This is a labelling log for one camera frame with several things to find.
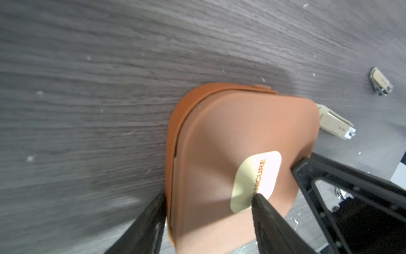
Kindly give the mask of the small silver clipper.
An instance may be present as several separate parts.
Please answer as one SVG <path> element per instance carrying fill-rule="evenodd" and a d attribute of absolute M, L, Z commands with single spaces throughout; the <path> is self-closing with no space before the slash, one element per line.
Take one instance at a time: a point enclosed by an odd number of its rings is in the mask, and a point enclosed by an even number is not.
<path fill-rule="evenodd" d="M 371 68 L 369 80 L 379 96 L 387 96 L 393 91 L 393 85 L 377 67 Z"/>

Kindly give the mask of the brown nail clipper case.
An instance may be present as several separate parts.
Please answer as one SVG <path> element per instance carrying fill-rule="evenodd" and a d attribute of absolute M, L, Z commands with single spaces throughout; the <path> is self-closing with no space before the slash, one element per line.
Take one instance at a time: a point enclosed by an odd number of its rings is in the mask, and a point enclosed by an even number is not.
<path fill-rule="evenodd" d="M 292 167 L 309 157 L 317 104 L 266 86 L 210 83 L 176 105 L 168 125 L 168 235 L 179 254 L 228 254 L 255 239 L 252 197 L 285 217 L 299 187 Z"/>

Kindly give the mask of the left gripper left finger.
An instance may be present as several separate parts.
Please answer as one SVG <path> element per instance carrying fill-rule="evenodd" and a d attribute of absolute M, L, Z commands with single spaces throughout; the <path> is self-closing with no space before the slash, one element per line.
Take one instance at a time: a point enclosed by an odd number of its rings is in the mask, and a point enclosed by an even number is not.
<path fill-rule="evenodd" d="M 158 254 L 167 217 L 164 194 L 158 194 L 105 254 Z"/>

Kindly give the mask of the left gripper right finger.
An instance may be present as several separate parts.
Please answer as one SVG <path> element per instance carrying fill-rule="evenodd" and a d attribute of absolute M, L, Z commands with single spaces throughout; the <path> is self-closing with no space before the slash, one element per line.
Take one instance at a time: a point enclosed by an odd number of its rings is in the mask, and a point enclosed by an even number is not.
<path fill-rule="evenodd" d="M 314 254 L 262 194 L 252 197 L 252 216 L 259 253 Z"/>

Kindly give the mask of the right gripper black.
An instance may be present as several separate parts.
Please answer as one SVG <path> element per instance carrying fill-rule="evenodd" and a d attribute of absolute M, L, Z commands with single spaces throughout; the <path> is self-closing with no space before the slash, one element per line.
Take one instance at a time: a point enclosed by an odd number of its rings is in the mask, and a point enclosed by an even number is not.
<path fill-rule="evenodd" d="M 405 190 L 316 153 L 302 158 L 292 174 L 332 254 L 406 252 Z M 318 181 L 344 190 L 349 197 L 328 208 Z"/>

